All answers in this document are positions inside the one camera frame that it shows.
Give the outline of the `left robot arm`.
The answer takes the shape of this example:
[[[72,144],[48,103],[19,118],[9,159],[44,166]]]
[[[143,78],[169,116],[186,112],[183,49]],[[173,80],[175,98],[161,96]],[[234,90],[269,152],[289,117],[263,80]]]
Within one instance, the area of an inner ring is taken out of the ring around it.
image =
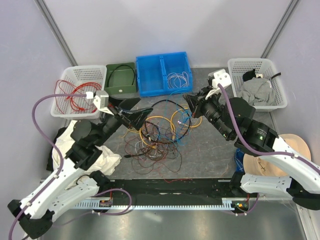
[[[80,201],[98,195],[106,196],[110,191],[109,179],[99,170],[92,172],[89,179],[71,189],[67,187],[82,176],[102,155],[99,149],[121,126],[139,130],[152,107],[134,110],[140,98],[113,98],[104,91],[88,92],[85,98],[93,100],[96,109],[104,113],[101,123],[87,119],[76,121],[71,139],[74,141],[65,154],[44,134],[58,153],[59,165],[32,193],[25,198],[13,199],[7,205],[15,219],[9,230],[11,239],[16,224],[27,237],[35,240],[44,235],[53,223],[67,210]]]

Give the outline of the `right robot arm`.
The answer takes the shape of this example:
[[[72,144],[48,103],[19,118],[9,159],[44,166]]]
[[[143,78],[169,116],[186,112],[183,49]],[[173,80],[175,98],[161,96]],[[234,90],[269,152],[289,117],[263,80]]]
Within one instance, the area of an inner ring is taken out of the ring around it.
[[[266,124],[253,119],[255,108],[239,97],[229,98],[222,85],[219,93],[210,94],[211,86],[197,94],[183,95],[193,118],[205,117],[226,141],[234,141],[254,161],[265,161],[283,175],[268,174],[263,166],[257,170],[235,172],[229,191],[243,194],[270,194],[291,197],[297,205],[320,209],[320,167],[311,161],[308,145],[294,134],[279,135]]]

